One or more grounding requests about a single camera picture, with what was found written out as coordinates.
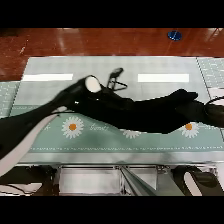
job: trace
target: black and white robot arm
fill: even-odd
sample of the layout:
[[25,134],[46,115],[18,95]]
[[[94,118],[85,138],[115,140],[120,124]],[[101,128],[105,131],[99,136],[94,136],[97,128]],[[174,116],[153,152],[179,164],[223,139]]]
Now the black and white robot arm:
[[170,133],[191,122],[224,127],[224,107],[196,101],[197,93],[183,89],[161,98],[133,101],[115,93],[126,89],[117,82],[123,72],[114,70],[107,87],[87,76],[61,91],[52,101],[30,112],[0,119],[0,177],[29,151],[38,133],[59,113],[81,113],[120,129],[148,133]]

